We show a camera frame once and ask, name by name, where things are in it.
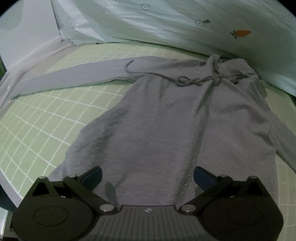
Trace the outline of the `grey zip hoodie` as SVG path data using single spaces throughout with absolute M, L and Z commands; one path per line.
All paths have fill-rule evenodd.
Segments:
M 12 96 L 115 79 L 132 88 L 81 130 L 50 180 L 100 166 L 94 192 L 113 205 L 180 205 L 194 197 L 193 170 L 201 166 L 235 180 L 257 176 L 278 199 L 275 158 L 295 168 L 295 135 L 243 59 L 90 63 L 18 84 Z

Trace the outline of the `green grid mat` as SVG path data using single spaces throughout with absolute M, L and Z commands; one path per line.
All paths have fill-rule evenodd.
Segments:
M 158 56 L 193 59 L 199 55 L 149 44 L 70 47 L 37 65 L 23 78 L 111 59 Z M 11 101 L 1 112 L 1 185 L 19 205 L 39 176 L 49 175 L 65 158 L 81 128 L 115 106 L 129 90 L 112 82 L 48 91 Z

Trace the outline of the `clear plastic storage bag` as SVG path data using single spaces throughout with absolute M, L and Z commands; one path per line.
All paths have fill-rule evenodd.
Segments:
M 11 93 L 21 81 L 43 75 L 50 67 L 78 48 L 73 42 L 55 37 L 16 63 L 1 79 L 1 110 L 11 102 Z

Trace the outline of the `pale green carrot print quilt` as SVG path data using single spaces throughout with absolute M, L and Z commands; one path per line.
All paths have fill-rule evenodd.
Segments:
M 145 42 L 245 59 L 295 95 L 295 16 L 279 1 L 52 1 L 76 45 Z

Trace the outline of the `pale blue pillow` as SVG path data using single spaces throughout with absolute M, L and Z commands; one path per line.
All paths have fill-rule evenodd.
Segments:
M 60 36 L 51 1 L 17 1 L 1 16 L 1 59 L 11 69 Z

